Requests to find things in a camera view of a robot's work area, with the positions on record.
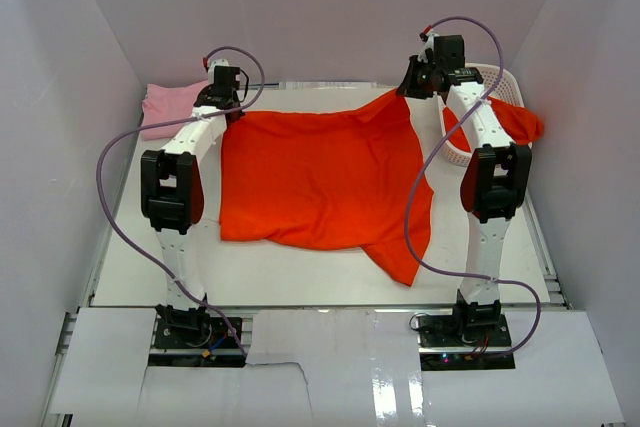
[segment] folded pink towel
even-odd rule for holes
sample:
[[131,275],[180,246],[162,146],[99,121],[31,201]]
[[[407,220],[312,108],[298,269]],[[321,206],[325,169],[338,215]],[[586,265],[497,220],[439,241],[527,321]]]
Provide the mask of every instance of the folded pink towel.
[[[184,119],[191,116],[193,103],[200,91],[208,82],[198,82],[188,87],[167,89],[159,85],[147,86],[147,98],[142,101],[144,119],[142,125],[168,122],[170,120]],[[143,130],[140,136],[143,140],[164,139],[173,137],[184,124],[158,127],[156,129]]]

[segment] red cloth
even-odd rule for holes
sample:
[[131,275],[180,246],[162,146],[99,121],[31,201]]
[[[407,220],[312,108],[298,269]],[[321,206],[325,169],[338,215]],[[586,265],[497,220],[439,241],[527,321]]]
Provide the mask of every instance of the red cloth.
[[[403,218],[422,163],[409,108],[395,91],[349,112],[247,112],[222,142],[220,237],[314,250],[360,246],[411,285],[418,264]],[[432,196],[423,177],[410,227],[421,256]]]
[[[493,97],[489,97],[489,100],[491,100],[491,107],[500,124],[516,144],[526,145],[529,142],[538,140],[542,136],[544,125],[534,113],[522,107],[494,99]],[[449,107],[445,107],[442,115],[444,118],[444,128],[449,132],[458,123],[458,119]],[[469,142],[462,129],[454,132],[449,138],[449,141],[454,147],[464,152],[471,152]]]

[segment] white laundry basket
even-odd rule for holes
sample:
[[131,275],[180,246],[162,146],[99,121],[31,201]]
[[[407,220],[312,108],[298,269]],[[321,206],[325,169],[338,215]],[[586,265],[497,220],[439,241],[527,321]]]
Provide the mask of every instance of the white laundry basket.
[[[500,68],[495,65],[487,64],[468,63],[467,67],[476,67],[480,71],[480,75],[482,75],[482,78],[484,80],[485,88],[493,85],[493,83],[498,78],[498,71],[500,70]],[[498,85],[496,90],[491,93],[491,97],[495,97],[509,104],[517,105],[518,107],[524,108],[522,95],[520,94],[520,89],[518,88],[518,82],[516,82],[515,77],[508,70],[504,70],[502,72],[502,79],[500,80],[500,84]],[[444,127],[443,115],[445,107],[446,105],[442,101],[442,97],[438,96],[438,113],[440,115],[440,129],[442,130],[442,135],[445,135],[447,133]],[[471,154],[469,152],[464,152],[458,149],[448,140],[442,148],[444,150],[444,155],[447,157],[447,160],[449,162],[463,167],[469,165],[469,160],[471,159]]]

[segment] purple hose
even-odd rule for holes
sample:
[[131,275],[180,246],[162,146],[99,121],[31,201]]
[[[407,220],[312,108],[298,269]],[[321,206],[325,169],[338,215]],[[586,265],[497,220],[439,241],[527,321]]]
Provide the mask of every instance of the purple hose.
[[444,24],[445,22],[449,22],[451,20],[463,20],[465,22],[471,22],[472,24],[477,25],[478,27],[482,28],[487,34],[489,34],[489,36],[491,37],[493,42],[496,44],[496,49],[498,50],[498,61],[499,61],[500,70],[498,71],[498,78],[493,83],[493,85],[491,87],[489,87],[489,89],[484,94],[482,94],[480,99],[474,104],[474,106],[471,109],[469,109],[469,111],[466,114],[464,114],[462,116],[462,118],[453,127],[453,129],[451,129],[449,132],[447,132],[444,135],[444,137],[442,137],[442,139],[440,139],[440,141],[436,144],[436,146],[433,148],[433,150],[431,151],[431,153],[427,157],[427,160],[425,161],[424,165],[422,166],[422,169],[420,169],[420,173],[418,174],[418,177],[416,178],[415,182],[413,183],[413,186],[411,187],[411,193],[409,194],[409,201],[407,202],[407,210],[405,211],[405,214],[404,214],[404,240],[407,243],[407,247],[409,248],[409,252],[411,252],[411,255],[413,256],[413,258],[415,260],[417,260],[420,263],[421,266],[423,266],[427,270],[430,270],[431,272],[435,272],[436,274],[440,274],[440,275],[446,275],[446,276],[449,276],[449,277],[462,277],[462,278],[467,278],[467,279],[487,280],[487,281],[495,282],[497,284],[502,284],[502,285],[518,285],[520,287],[523,287],[523,288],[527,289],[529,292],[531,292],[531,295],[533,295],[533,298],[535,299],[535,302],[536,302],[536,317],[535,317],[535,320],[533,321],[533,325],[531,327],[531,330],[529,330],[529,333],[524,337],[524,339],[522,339],[522,341],[519,344],[517,344],[516,346],[512,347],[511,349],[509,349],[509,350],[507,350],[505,352],[500,352],[499,354],[495,354],[495,356],[497,356],[497,357],[504,357],[506,355],[513,354],[515,351],[521,349],[527,342],[529,342],[531,337],[533,337],[533,334],[535,333],[536,329],[538,328],[538,324],[540,323],[540,315],[542,314],[542,304],[540,302],[540,297],[538,296],[538,293],[529,284],[526,284],[525,282],[521,282],[519,280],[494,279],[494,278],[492,278],[492,277],[490,277],[488,275],[483,275],[483,274],[472,274],[472,273],[466,273],[466,272],[452,272],[452,271],[449,271],[449,270],[442,270],[442,269],[438,269],[436,267],[433,267],[433,266],[427,264],[425,261],[422,260],[420,255],[413,248],[413,244],[411,243],[411,238],[409,237],[409,220],[410,220],[410,216],[411,216],[411,207],[413,207],[413,202],[415,200],[416,192],[418,190],[418,185],[420,185],[420,180],[424,177],[424,173],[426,172],[427,168],[429,167],[429,164],[431,164],[431,162],[435,158],[435,156],[438,153],[438,151],[442,148],[442,146],[445,144],[445,142],[447,140],[449,140],[449,138],[453,135],[453,133],[456,130],[458,130],[460,128],[460,126],[471,115],[473,115],[473,113],[476,111],[476,109],[478,109],[478,107],[480,107],[482,101],[485,100],[487,97],[489,97],[489,94],[491,94],[491,92],[493,92],[498,87],[498,85],[500,84],[500,81],[502,80],[502,73],[504,71],[504,57],[503,57],[503,54],[502,54],[502,47],[500,46],[500,42],[498,41],[498,38],[495,36],[495,34],[491,31],[491,29],[489,29],[489,27],[484,25],[482,22],[479,22],[479,21],[477,21],[475,19],[472,19],[470,17],[462,17],[462,16],[446,17],[444,19],[440,19],[439,21],[437,21],[434,24],[432,24],[429,27],[427,27],[425,32],[428,32],[432,28],[434,28],[434,27],[436,27],[436,26],[438,26],[440,24]]
[[[206,58],[209,59],[213,55],[215,55],[218,52],[223,51],[223,50],[233,50],[235,52],[240,52],[241,54],[244,54],[247,57],[249,57],[256,64],[256,66],[258,67],[258,70],[260,71],[260,88],[258,89],[258,92],[253,97],[253,99],[251,99],[245,105],[241,105],[239,107],[234,107],[233,109],[229,109],[229,110],[221,110],[219,112],[213,112],[211,114],[206,114],[206,115],[203,115],[202,117],[200,117],[200,118],[203,118],[203,119],[209,119],[211,117],[216,117],[218,115],[225,115],[225,114],[229,114],[229,113],[233,113],[233,112],[238,112],[240,110],[244,110],[244,109],[246,109],[248,107],[251,107],[256,102],[256,100],[258,100],[258,97],[260,97],[260,95],[262,95],[262,91],[264,90],[264,84],[265,84],[264,69],[262,68],[262,65],[260,64],[258,59],[256,59],[253,55],[251,55],[246,50],[241,49],[239,47],[233,47],[233,46],[230,46],[230,45],[225,45],[224,47],[218,47],[217,49],[212,50],[209,53],[209,55],[207,55]],[[140,247],[138,244],[136,244],[133,240],[131,240],[127,236],[127,234],[125,234],[122,231],[120,226],[118,226],[118,224],[116,223],[116,219],[114,218],[113,214],[111,213],[111,210],[109,209],[109,204],[107,203],[107,199],[106,199],[106,196],[104,194],[104,187],[102,185],[102,166],[104,164],[104,160],[105,160],[107,154],[109,153],[109,150],[111,150],[111,148],[115,144],[117,144],[119,141],[121,141],[125,137],[128,137],[129,135],[133,135],[133,134],[136,134],[138,132],[142,132],[143,130],[155,129],[157,127],[167,127],[169,125],[187,124],[189,122],[198,121],[198,120],[200,120],[200,118],[198,118],[198,117],[189,117],[189,118],[186,118],[186,119],[178,119],[178,120],[172,120],[172,121],[169,121],[169,122],[160,122],[158,124],[150,124],[150,125],[140,126],[140,127],[136,127],[135,129],[131,129],[131,130],[128,130],[126,132],[123,132],[120,135],[114,137],[105,146],[105,148],[102,150],[102,153],[100,154],[100,157],[98,158],[98,164],[96,166],[96,185],[98,187],[98,197],[100,198],[100,205],[102,206],[102,210],[104,211],[104,215],[107,217],[107,221],[109,221],[109,224],[111,225],[111,227],[113,228],[115,233],[118,234],[118,236],[120,236],[120,238],[129,247],[131,247],[133,250],[138,252],[140,255],[142,255],[143,257],[145,257],[147,259],[149,259],[151,262],[153,262],[158,267],[160,267],[162,270],[164,270],[164,272],[169,276],[170,279],[172,279],[175,282],[175,284],[178,286],[178,288],[182,291],[182,293],[189,300],[191,300],[192,302],[194,302],[195,304],[197,304],[197,305],[199,305],[201,307],[205,307],[207,309],[213,310],[216,314],[218,314],[220,316],[220,318],[224,321],[224,323],[227,325],[229,331],[232,333],[233,339],[236,341],[236,344],[238,344],[238,348],[240,349],[240,352],[242,352],[242,355],[246,358],[247,357],[247,351],[242,346],[242,344],[240,342],[240,339],[238,337],[238,334],[236,333],[236,330],[231,325],[231,322],[229,322],[229,319],[227,318],[227,316],[224,315],[224,313],[218,307],[215,307],[215,306],[213,306],[211,304],[208,304],[207,302],[205,302],[203,300],[200,300],[200,299],[194,297],[185,288],[185,286],[182,285],[182,282],[180,282],[179,280],[176,280],[176,274],[174,274],[173,271],[169,267],[167,267],[162,261],[160,261],[159,259],[156,259],[153,255],[151,255],[149,252],[147,252],[142,247]]]

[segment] purple cable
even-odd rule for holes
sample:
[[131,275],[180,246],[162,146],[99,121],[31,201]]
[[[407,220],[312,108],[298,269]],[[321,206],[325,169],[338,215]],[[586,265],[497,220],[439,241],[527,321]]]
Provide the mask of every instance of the purple cable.
[[120,226],[118,226],[118,224],[116,223],[116,219],[114,218],[113,214],[111,213],[111,210],[109,209],[109,204],[107,203],[107,199],[106,199],[106,196],[104,194],[104,187],[102,185],[102,166],[104,164],[104,159],[106,158],[107,154],[109,153],[109,150],[111,150],[111,148],[115,144],[117,144],[119,141],[121,141],[125,137],[128,137],[129,135],[136,134],[138,132],[142,132],[143,130],[155,129],[157,127],[167,127],[167,126],[170,126],[170,125],[187,124],[187,123],[190,123],[190,122],[196,122],[196,121],[198,121],[200,119],[209,119],[211,117],[216,117],[218,115],[225,115],[225,114],[230,114],[230,113],[233,113],[233,112],[239,112],[239,111],[247,109],[247,108],[251,107],[253,104],[255,104],[256,100],[258,100],[258,97],[260,97],[260,95],[262,94],[262,91],[264,90],[264,85],[265,85],[265,75],[264,75],[264,69],[262,68],[262,65],[260,64],[258,59],[256,59],[253,55],[251,55],[246,50],[241,49],[239,47],[233,47],[233,46],[230,46],[230,45],[225,45],[223,47],[218,47],[217,49],[212,50],[209,53],[209,55],[207,55],[207,57],[206,57],[207,60],[210,59],[213,55],[215,55],[218,52],[223,51],[223,50],[233,50],[235,52],[240,52],[241,54],[244,54],[247,57],[249,57],[256,64],[256,66],[258,67],[258,70],[260,71],[260,88],[258,89],[258,92],[253,97],[253,99],[251,99],[245,105],[234,107],[233,109],[221,110],[219,112],[213,112],[213,113],[210,113],[210,114],[205,114],[205,115],[203,115],[201,117],[189,117],[189,118],[186,118],[186,119],[171,120],[169,122],[160,122],[158,124],[150,124],[150,125],[140,126],[140,127],[136,127],[135,129],[131,129],[131,130],[128,130],[126,132],[123,132],[123,133],[117,135],[116,137],[114,137],[105,146],[105,148],[102,150],[102,153],[100,154],[100,157],[98,158],[98,164],[96,166],[96,185],[98,187],[98,197],[100,198],[100,205],[102,206],[102,210],[104,211],[104,215],[107,217],[107,220],[109,221],[109,224],[111,225],[111,227],[113,228],[115,233],[118,234],[118,236],[120,236],[120,238],[129,247],[131,247],[133,250],[138,252],[140,255],[142,255],[143,257],[145,257],[147,259],[149,259],[151,262],[153,262],[158,267],[160,267],[162,270],[164,270],[164,272],[169,276],[169,278],[171,280],[173,280],[175,282],[175,284],[178,286],[178,288],[182,291],[182,293],[189,300],[191,300],[192,302],[194,302],[195,304],[197,304],[197,305],[199,305],[201,307],[205,307],[207,309],[213,310],[216,314],[218,314],[220,316],[220,318],[226,324],[226,326],[229,329],[229,331],[232,333],[233,339],[236,341],[236,344],[238,344],[238,348],[240,349],[240,352],[242,352],[242,355],[246,358],[247,357],[247,351],[242,346],[242,343],[240,342],[240,339],[238,338],[238,334],[236,333],[236,330],[231,325],[231,322],[229,322],[229,319],[227,318],[227,316],[224,315],[224,313],[218,307],[215,307],[215,306],[213,306],[211,304],[208,304],[207,302],[205,302],[203,300],[200,300],[200,299],[196,298],[195,296],[193,296],[191,294],[191,292],[189,292],[185,288],[185,286],[182,285],[182,282],[180,282],[180,280],[176,279],[176,274],[174,274],[173,271],[169,267],[167,267],[162,261],[160,261],[159,259],[156,259],[153,255],[151,255],[149,252],[147,252],[142,247],[140,247],[138,244],[136,244],[133,240],[131,240],[127,236],[127,234],[125,234],[122,231]]
[[477,25],[478,27],[482,28],[485,32],[487,32],[487,34],[489,34],[489,36],[491,37],[493,42],[496,44],[496,49],[498,50],[498,59],[499,59],[500,70],[498,71],[498,78],[493,83],[493,85],[491,87],[489,87],[489,89],[486,92],[484,92],[482,94],[482,96],[480,96],[480,99],[478,101],[476,101],[476,103],[473,105],[473,107],[471,109],[469,109],[469,111],[466,114],[464,114],[462,116],[462,118],[453,127],[453,129],[451,129],[449,132],[447,132],[444,135],[444,137],[442,137],[442,139],[440,139],[440,141],[436,144],[436,146],[433,148],[433,150],[431,151],[431,153],[427,157],[427,160],[424,163],[424,165],[422,166],[422,169],[420,169],[420,173],[418,174],[418,177],[416,178],[415,182],[413,183],[413,186],[411,187],[411,193],[409,194],[409,201],[407,203],[407,210],[405,211],[405,214],[404,214],[404,240],[407,243],[407,247],[409,248],[409,252],[411,252],[411,255],[413,256],[413,258],[415,260],[417,260],[418,263],[421,266],[425,267],[427,270],[430,270],[431,272],[435,272],[436,274],[440,274],[440,275],[446,275],[446,276],[449,276],[449,277],[462,277],[462,278],[467,278],[467,279],[487,280],[487,281],[496,282],[497,284],[503,284],[503,285],[518,285],[520,287],[523,287],[523,288],[527,289],[529,292],[531,292],[531,295],[533,295],[533,297],[535,299],[535,302],[536,302],[536,317],[535,317],[535,320],[533,321],[533,326],[531,327],[531,330],[529,330],[529,333],[524,337],[524,339],[519,344],[517,344],[516,346],[512,347],[511,349],[509,349],[509,350],[507,350],[505,352],[500,352],[499,354],[495,354],[496,357],[504,357],[506,355],[513,354],[515,351],[521,349],[527,342],[529,342],[531,337],[533,337],[533,334],[535,333],[536,329],[538,328],[538,324],[540,323],[540,315],[542,314],[542,304],[540,302],[540,297],[538,296],[538,293],[529,284],[527,284],[525,282],[521,282],[519,280],[494,279],[494,278],[492,278],[492,277],[490,277],[488,275],[483,275],[483,274],[472,274],[472,273],[466,273],[466,272],[452,272],[452,271],[449,271],[449,270],[442,270],[442,269],[438,269],[436,267],[433,267],[433,266],[427,264],[426,262],[424,262],[422,260],[420,255],[418,255],[418,253],[413,248],[413,244],[411,243],[411,238],[409,237],[409,224],[410,224],[409,220],[410,220],[410,216],[411,216],[411,207],[413,206],[413,202],[415,200],[416,192],[418,190],[418,185],[420,185],[420,180],[422,180],[422,178],[424,177],[424,173],[426,172],[427,168],[429,167],[429,164],[431,164],[431,162],[435,158],[435,156],[438,153],[438,151],[442,148],[442,146],[445,144],[445,142],[447,140],[449,140],[449,138],[453,135],[453,133],[456,130],[458,130],[460,128],[460,126],[462,126],[462,124],[471,115],[473,115],[473,113],[482,104],[482,101],[486,100],[486,98],[489,97],[489,94],[491,94],[491,92],[493,92],[498,87],[498,85],[500,84],[500,80],[502,80],[502,73],[504,71],[504,58],[503,58],[502,47],[500,46],[500,42],[498,41],[498,38],[495,36],[495,34],[491,31],[491,29],[489,29],[489,27],[484,25],[482,22],[479,22],[479,21],[477,21],[475,19],[472,19],[470,17],[463,17],[463,16],[446,17],[446,18],[440,19],[439,21],[435,22],[434,24],[428,26],[425,29],[425,33],[428,32],[429,30],[431,30],[432,28],[434,28],[434,27],[436,27],[436,26],[438,26],[440,24],[444,24],[445,22],[449,22],[451,20],[463,20],[465,22],[471,22],[472,24]]

